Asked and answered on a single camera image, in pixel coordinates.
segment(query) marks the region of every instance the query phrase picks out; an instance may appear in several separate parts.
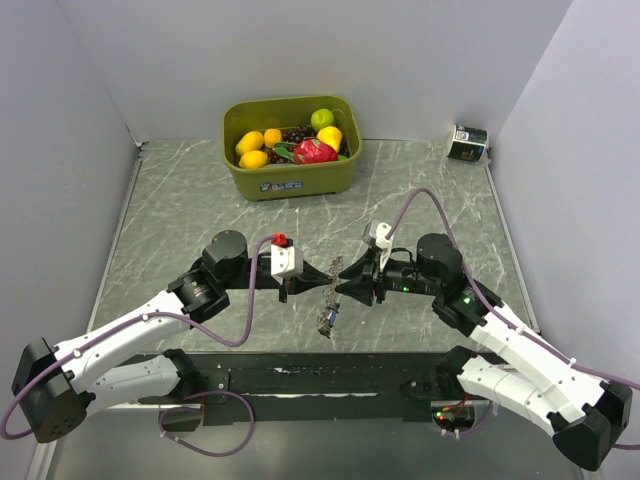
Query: gray marble surface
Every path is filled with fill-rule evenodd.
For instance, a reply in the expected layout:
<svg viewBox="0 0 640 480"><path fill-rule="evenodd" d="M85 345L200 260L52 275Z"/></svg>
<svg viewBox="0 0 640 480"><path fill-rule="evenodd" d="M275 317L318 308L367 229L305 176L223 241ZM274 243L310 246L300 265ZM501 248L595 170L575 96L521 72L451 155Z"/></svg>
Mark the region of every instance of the gray marble surface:
<svg viewBox="0 0 640 480"><path fill-rule="evenodd" d="M121 230L93 328L138 307L189 268L212 237L224 229L243 232L250 249L276 231L293 236L305 259L327 271L334 257L351 264L365 250L369 220L391 222L415 186L433 189L444 204L474 276L529 321L509 244L480 164L452 161L431 143L365 141L349 190L254 203L235 189L215 141L156 141L143 146L142 166ZM427 196L417 198L394 245L415 250L420 236L443 232ZM206 322L229 339L244 330L247 292L230 291L231 306ZM330 340L316 331L324 306L321 289L277 301L277 292L256 294L256 315L245 351L435 351L473 342L432 313L428 297L390 293L372 308L343 298ZM149 351L225 349L196 330L153 345Z"/></svg>

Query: olive green container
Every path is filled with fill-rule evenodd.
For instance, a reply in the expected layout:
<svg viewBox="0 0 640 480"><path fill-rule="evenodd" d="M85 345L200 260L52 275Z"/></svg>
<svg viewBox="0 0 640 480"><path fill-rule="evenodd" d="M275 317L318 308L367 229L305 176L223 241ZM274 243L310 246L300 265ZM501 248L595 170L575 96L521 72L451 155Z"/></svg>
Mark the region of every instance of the olive green container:
<svg viewBox="0 0 640 480"><path fill-rule="evenodd" d="M336 127L349 145L351 156L347 160L313 165L269 165L255 170L238 167L240 159L235 146L245 133L309 125L311 114L321 108L333 112ZM332 95L239 103L224 115L222 138L224 163L231 170L238 191L252 201L343 192L353 180L356 159L362 151L362 139L351 105Z"/></svg>

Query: red light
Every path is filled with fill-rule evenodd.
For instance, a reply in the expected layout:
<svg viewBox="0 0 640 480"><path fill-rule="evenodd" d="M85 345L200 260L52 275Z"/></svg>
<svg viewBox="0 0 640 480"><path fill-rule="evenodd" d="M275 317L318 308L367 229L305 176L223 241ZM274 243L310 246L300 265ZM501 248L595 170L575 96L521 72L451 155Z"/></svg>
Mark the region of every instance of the red light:
<svg viewBox="0 0 640 480"><path fill-rule="evenodd" d="M271 240L271 245L276 245L277 247L286 247L287 246L287 236L284 233L274 233L273 240Z"/></svg>

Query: gray wall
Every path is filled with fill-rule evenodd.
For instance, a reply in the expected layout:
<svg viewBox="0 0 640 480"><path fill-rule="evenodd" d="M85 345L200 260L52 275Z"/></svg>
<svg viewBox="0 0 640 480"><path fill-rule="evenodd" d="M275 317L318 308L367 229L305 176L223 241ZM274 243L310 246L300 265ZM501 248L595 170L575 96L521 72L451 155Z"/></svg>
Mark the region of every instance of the gray wall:
<svg viewBox="0 0 640 480"><path fill-rule="evenodd" d="M87 326L135 158L97 73L52 1L0 4L0 409L24 345ZM13 431L24 429L19 412ZM32 438L0 440L24 478Z"/></svg>
<svg viewBox="0 0 640 480"><path fill-rule="evenodd" d="M337 93L366 138L496 134L571 0L59 0L134 138L219 138L250 98Z"/></svg>
<svg viewBox="0 0 640 480"><path fill-rule="evenodd" d="M634 0L574 2L495 146L497 189L545 335L640 380L640 52ZM640 397L622 439L640 443ZM604 477L640 477L612 452Z"/></svg>

